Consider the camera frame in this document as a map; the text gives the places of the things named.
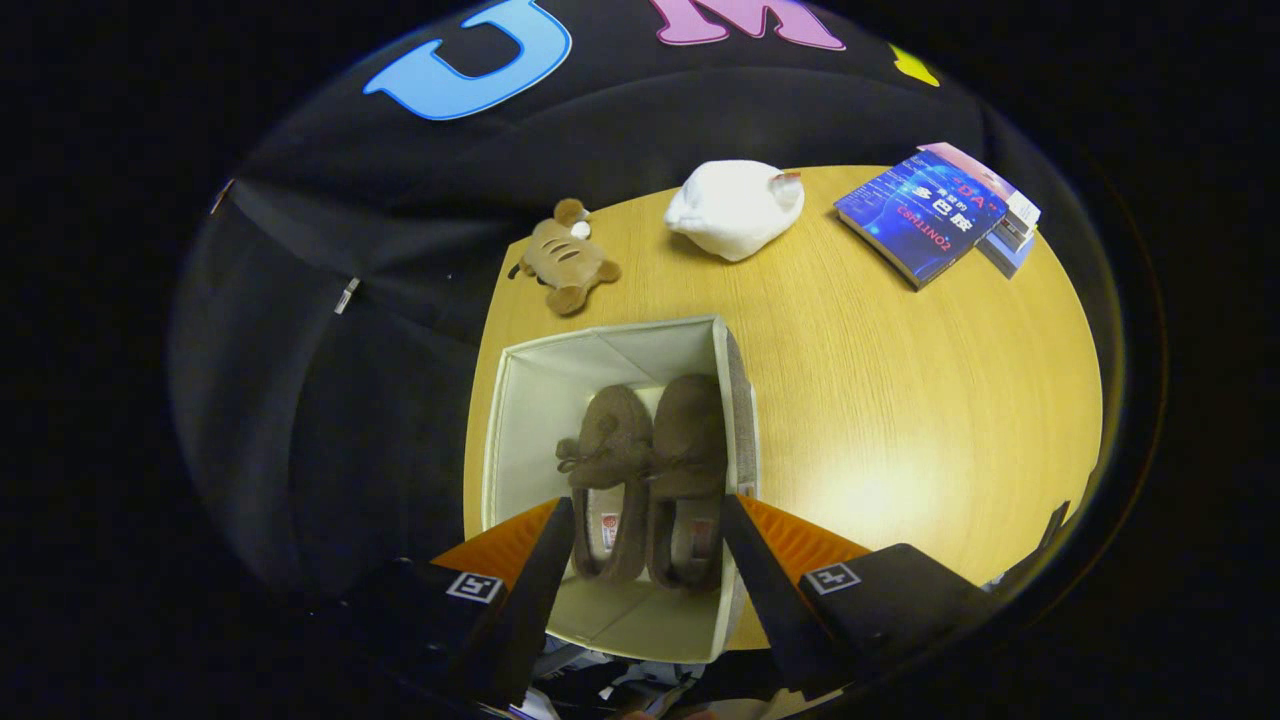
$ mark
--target letter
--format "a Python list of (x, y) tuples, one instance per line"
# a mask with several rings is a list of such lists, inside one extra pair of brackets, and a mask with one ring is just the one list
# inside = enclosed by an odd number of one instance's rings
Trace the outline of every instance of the letter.
[(383, 91), (406, 110), (429, 120), (452, 120), (493, 108), (529, 90), (568, 56), (573, 40), (535, 0), (507, 0), (462, 22), (489, 23), (520, 45), (520, 55), (506, 67), (467, 77), (435, 54), (433, 40), (385, 67), (365, 85), (365, 95)]
[(662, 13), (667, 22), (658, 31), (658, 40), (667, 45), (699, 45), (717, 42), (728, 37), (728, 29), (708, 22), (694, 8), (699, 4), (732, 23), (737, 29), (751, 37), (764, 37), (764, 26), (769, 10), (778, 19), (773, 29), (778, 37), (823, 50), (844, 50), (845, 44), (831, 35), (822, 20), (815, 18), (796, 0), (649, 0)]

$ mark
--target slipper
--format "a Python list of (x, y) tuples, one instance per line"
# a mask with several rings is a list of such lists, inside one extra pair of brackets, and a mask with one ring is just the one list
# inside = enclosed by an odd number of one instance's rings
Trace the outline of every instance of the slipper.
[(649, 579), (672, 589), (721, 582), (719, 506), (728, 468), (719, 383), (685, 375), (667, 386), (653, 423)]
[(577, 439), (556, 446), (573, 501), (573, 569), (584, 579), (630, 580), (644, 570), (653, 421), (626, 386), (595, 393)]

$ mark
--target wooden table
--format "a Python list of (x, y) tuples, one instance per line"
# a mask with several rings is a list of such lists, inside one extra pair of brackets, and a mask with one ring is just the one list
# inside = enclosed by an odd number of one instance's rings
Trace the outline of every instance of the wooden table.
[[(548, 288), (494, 287), (467, 419), (463, 520), (480, 528), (480, 465), (498, 356), (581, 328), (721, 314), (742, 348), (760, 424), (760, 500), (872, 550), (909, 542), (982, 584), (1074, 511), (1098, 459), (1102, 386), (1070, 281), (1041, 237), (1011, 279), (977, 250), (915, 292), (832, 204), (883, 170), (800, 168), (805, 208), (728, 263), (666, 229), (676, 188), (591, 214), (622, 278), (576, 316)], [(748, 607), (730, 650), (768, 647)]]

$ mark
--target white plush toy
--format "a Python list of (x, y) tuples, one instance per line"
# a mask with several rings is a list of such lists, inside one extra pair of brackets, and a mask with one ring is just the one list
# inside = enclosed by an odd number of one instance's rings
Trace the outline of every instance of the white plush toy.
[(800, 173), (755, 160), (703, 163), (663, 220), (708, 252), (739, 261), (790, 228), (804, 209)]

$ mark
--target storage box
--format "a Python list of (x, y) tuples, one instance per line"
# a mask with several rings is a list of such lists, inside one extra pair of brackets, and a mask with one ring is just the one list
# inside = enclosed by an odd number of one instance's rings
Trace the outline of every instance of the storage box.
[[(690, 373), (719, 378), (728, 442), (724, 492), (759, 487), (755, 392), (733, 336), (718, 315), (590, 328), (503, 350), (489, 414), (481, 474), (481, 525), (489, 529), (534, 505), (568, 495), (556, 443), (577, 437), (591, 397), (626, 384), (657, 409), (671, 380)], [(577, 578), (572, 562), (547, 632), (590, 650), (662, 662), (710, 662), (746, 600), (723, 547), (718, 592), (687, 594), (639, 579), (612, 584)]]

